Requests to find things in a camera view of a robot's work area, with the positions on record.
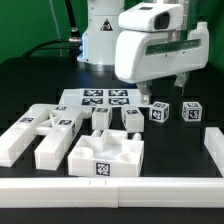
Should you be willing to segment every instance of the white cube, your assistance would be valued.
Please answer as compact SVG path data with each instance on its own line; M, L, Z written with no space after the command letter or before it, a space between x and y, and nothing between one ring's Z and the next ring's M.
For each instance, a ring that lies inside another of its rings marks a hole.
M201 121L202 106L198 102L183 102L182 116L185 121Z
M128 133L144 131L144 116L138 107L123 106L121 108L121 119Z
M110 105L97 105L92 114L92 129L109 129L112 121L112 107Z
M169 107L168 103L156 101L150 106L149 120L163 123L169 118Z

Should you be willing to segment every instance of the black table surface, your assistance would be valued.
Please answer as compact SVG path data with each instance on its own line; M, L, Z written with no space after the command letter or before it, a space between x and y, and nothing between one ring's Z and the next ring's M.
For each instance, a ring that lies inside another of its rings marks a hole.
M206 127L224 128L224 74L210 64L205 69L191 72L183 96L173 87L174 81L174 76L153 80L152 101L170 104L170 115L166 122L149 121L148 109L140 108L145 116L141 176L222 178L203 142ZM117 89L136 86L119 81L113 72L78 68L69 58L8 59L0 65L0 135L31 105L58 104L64 89L75 88ZM198 101L202 105L201 122L183 120L182 104L188 101ZM110 128L125 130L119 108L113 108ZM72 146L81 135L91 133L91 119L84 120ZM66 156L57 171L35 169L33 151L41 140L41 137L37 137L13 167L0 167L0 177L68 178ZM0 223L224 223L224 209L0 209L0 220Z

